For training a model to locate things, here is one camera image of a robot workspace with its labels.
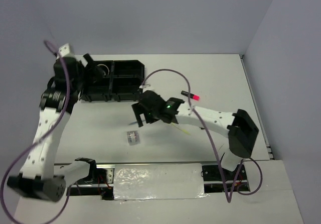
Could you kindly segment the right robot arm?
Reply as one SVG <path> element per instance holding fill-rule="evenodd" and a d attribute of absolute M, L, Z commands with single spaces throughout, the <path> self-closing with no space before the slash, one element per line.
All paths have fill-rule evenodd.
<path fill-rule="evenodd" d="M 259 129 L 243 109 L 221 112 L 189 105 L 188 102 L 171 97 L 164 100 L 152 90 L 142 93 L 139 101 L 132 105 L 139 127 L 143 126 L 141 115 L 148 124 L 162 121 L 167 124 L 185 124 L 215 132 L 228 139 L 227 150 L 219 158 L 218 174 L 230 179 L 242 160 L 252 155 Z"/>

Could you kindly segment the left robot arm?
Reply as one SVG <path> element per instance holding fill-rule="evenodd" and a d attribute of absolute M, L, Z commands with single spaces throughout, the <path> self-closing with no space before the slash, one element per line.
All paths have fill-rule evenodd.
<path fill-rule="evenodd" d="M 83 66 L 72 54 L 59 56 L 54 63 L 55 75 L 41 96 L 40 117 L 34 141 L 18 175 L 6 178 L 7 187 L 25 198 L 58 202 L 68 186 L 78 180 L 93 183 L 98 178 L 96 161 L 77 158 L 70 165 L 54 172 L 55 158 L 62 133 L 70 119 L 78 94 L 87 82 L 96 82 L 103 71 L 89 54 Z"/>

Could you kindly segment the yellow thin pen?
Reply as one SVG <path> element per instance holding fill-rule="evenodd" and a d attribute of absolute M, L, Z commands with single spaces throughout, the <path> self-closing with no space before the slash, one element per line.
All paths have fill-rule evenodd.
<path fill-rule="evenodd" d="M 178 124 L 171 123 L 171 125 L 172 125 L 173 127 L 175 127 L 176 129 L 180 130 L 181 132 L 183 132 L 183 133 L 185 133 L 185 134 L 187 134 L 187 135 L 189 135 L 189 136 L 191 135 L 188 131 L 182 129 Z"/>

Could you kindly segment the silver foil covered panel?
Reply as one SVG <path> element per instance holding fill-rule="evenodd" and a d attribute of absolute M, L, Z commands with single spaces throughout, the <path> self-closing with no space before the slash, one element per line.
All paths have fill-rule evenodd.
<path fill-rule="evenodd" d="M 202 166 L 190 164 L 117 165 L 116 200 L 196 199 L 206 197 Z"/>

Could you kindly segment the pink highlighter marker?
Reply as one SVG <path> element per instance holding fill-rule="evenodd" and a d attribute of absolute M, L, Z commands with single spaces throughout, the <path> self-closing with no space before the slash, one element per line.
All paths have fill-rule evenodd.
<path fill-rule="evenodd" d="M 198 95 L 196 95 L 196 94 L 193 94 L 193 93 L 189 93 L 189 92 L 187 92 L 187 91 L 181 91 L 181 95 L 183 95 L 183 96 L 186 96 L 186 97 L 189 97 L 189 98 L 191 98 L 191 99 L 193 99 L 193 100 L 196 100 L 196 101 L 199 101 L 200 100 L 200 97 L 198 96 Z"/>

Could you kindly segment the metal mounting rail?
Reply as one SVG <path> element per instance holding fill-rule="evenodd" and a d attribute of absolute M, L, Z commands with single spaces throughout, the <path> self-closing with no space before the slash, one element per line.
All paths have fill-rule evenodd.
<path fill-rule="evenodd" d="M 98 167 L 115 167 L 116 165 L 158 165 L 158 164 L 201 164 L 218 165 L 216 161 L 170 161 L 170 162 L 119 162 L 119 163 L 97 163 Z"/>

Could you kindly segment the large clear tape roll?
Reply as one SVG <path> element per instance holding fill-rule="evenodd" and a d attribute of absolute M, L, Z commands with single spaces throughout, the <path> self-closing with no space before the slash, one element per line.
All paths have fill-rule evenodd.
<path fill-rule="evenodd" d="M 101 70 L 102 70 L 102 67 L 109 68 L 106 64 L 98 64 L 97 66 L 98 66 Z"/>

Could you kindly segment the black four-compartment organizer tray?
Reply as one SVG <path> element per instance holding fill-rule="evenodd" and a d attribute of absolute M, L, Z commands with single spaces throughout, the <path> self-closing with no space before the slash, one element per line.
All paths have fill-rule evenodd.
<path fill-rule="evenodd" d="M 145 65 L 138 60 L 96 60 L 106 64 L 110 74 L 95 84 L 85 84 L 80 99 L 94 101 L 137 101 L 139 86 L 145 78 Z"/>

